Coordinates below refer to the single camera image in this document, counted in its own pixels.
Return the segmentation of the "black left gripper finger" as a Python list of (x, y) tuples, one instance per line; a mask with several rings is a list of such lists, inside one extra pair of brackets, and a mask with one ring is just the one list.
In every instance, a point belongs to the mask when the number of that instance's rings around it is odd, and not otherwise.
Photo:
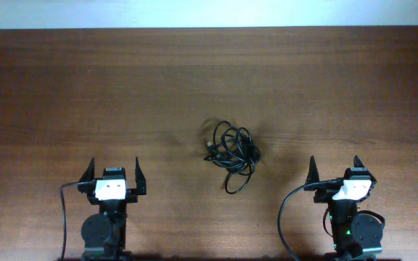
[(138, 157), (136, 157), (136, 164), (135, 164), (135, 181), (136, 181), (136, 194), (146, 195), (147, 194), (147, 182), (142, 172), (142, 169), (139, 165)]
[(83, 173), (81, 178), (79, 179), (79, 183), (85, 183), (93, 181), (94, 179), (94, 172), (95, 172), (95, 159), (92, 157), (87, 167), (86, 171)]

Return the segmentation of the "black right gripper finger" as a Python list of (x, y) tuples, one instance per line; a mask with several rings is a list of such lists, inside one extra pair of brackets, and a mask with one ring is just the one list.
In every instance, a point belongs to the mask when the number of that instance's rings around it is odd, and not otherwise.
[[(353, 166), (354, 167), (365, 168), (364, 164), (362, 163), (362, 161), (360, 160), (360, 158), (357, 155), (355, 155), (354, 158), (353, 158)], [(372, 183), (376, 183), (377, 179), (371, 173), (369, 175), (370, 175)]]
[(308, 168), (308, 175), (306, 177), (306, 185), (312, 184), (312, 183), (318, 183), (320, 181), (319, 178), (319, 171), (316, 165), (316, 160), (314, 156), (310, 157), (309, 161), (309, 168)]

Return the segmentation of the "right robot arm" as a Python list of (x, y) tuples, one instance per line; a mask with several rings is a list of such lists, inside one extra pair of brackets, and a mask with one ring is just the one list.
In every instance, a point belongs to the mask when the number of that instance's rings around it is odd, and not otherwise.
[(384, 217), (358, 208), (359, 203), (369, 198), (376, 183), (358, 156), (353, 158), (353, 167), (347, 168), (342, 178), (328, 181), (319, 178), (316, 161), (310, 158), (306, 190), (315, 193), (316, 204), (327, 205), (322, 222), (329, 219), (328, 234), (335, 249), (325, 254), (326, 260), (375, 260), (382, 251)]

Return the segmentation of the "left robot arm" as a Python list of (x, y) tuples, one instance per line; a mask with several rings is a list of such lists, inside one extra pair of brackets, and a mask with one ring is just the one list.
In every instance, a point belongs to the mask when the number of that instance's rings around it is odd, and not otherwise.
[(78, 184), (78, 190), (89, 203), (99, 207), (99, 212), (89, 216), (81, 226), (84, 240), (81, 259), (130, 261), (133, 255), (126, 251), (126, 207), (147, 194), (146, 178), (137, 159), (134, 188), (127, 187), (123, 167), (105, 168), (100, 178), (94, 177), (94, 170), (95, 161), (91, 160)]

